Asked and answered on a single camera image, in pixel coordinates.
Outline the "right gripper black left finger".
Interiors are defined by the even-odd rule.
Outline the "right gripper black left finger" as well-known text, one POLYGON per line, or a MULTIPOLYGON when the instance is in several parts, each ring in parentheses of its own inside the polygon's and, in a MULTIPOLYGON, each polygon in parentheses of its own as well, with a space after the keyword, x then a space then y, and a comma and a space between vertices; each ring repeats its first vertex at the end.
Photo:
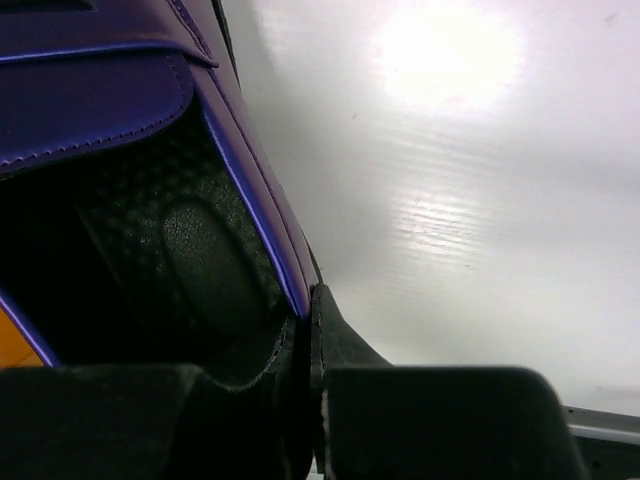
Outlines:
POLYGON ((293 321, 216 364, 1 373, 5 479, 301 479, 311 461, 293 321))

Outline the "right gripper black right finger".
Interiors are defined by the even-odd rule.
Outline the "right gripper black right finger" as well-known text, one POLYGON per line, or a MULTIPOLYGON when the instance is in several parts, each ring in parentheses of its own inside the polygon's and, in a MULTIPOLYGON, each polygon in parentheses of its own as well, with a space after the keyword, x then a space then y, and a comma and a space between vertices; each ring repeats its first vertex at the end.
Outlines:
POLYGON ((328 479, 584 479, 558 397, 509 366, 393 366, 311 300, 315 453, 328 479))

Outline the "purple loafer one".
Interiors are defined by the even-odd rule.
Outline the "purple loafer one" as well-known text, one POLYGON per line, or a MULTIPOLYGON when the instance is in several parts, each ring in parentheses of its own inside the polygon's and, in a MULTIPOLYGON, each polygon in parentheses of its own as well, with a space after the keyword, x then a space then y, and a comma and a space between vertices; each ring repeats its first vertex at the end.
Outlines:
POLYGON ((310 366, 319 276, 218 1, 1 5, 1 312, 39 366, 310 366))

